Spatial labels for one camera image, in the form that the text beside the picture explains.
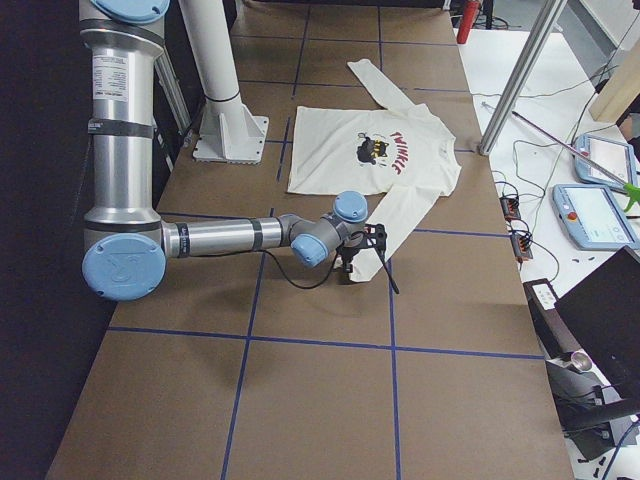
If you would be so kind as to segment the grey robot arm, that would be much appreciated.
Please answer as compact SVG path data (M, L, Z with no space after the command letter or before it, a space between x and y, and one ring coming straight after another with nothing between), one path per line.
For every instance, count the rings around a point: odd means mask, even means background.
M130 301L154 291L171 258L288 247L305 266L350 264L367 247L365 197L339 194L316 221L278 217L167 223L152 205L154 65L165 50L165 1L83 1L80 34L92 53L95 200L85 217L82 272L99 296ZM243 104L223 5L181 5L206 96L203 158L257 163L268 119Z

